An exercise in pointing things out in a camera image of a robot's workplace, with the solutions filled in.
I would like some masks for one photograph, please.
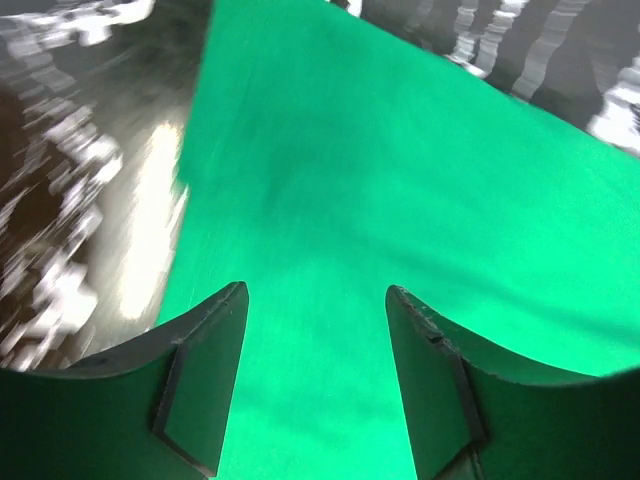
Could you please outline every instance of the dark green plastic part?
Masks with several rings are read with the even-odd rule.
[[[0,371],[0,472],[12,480],[214,476],[249,296],[191,311],[66,370]]]
[[[386,307],[419,480],[640,478],[640,370],[538,363],[398,287]]]

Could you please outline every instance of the blurred object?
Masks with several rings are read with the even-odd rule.
[[[640,2],[362,0],[360,10],[504,93],[640,155]]]
[[[0,366],[66,366],[153,324],[209,13],[174,0],[0,6]]]

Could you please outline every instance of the dark floor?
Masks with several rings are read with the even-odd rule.
[[[186,198],[174,169],[210,0],[84,5],[0,6],[9,368],[64,366],[147,330]],[[46,15],[12,16],[25,11]]]

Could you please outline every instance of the green sheet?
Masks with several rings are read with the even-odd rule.
[[[251,307],[220,478],[415,478],[390,284],[493,341],[640,362],[640,167],[319,0],[218,0],[160,322]]]

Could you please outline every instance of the green carpet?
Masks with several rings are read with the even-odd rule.
[[[251,293],[220,478],[415,478],[400,284],[537,360],[640,363],[640,166],[319,0],[218,0],[160,322]]]

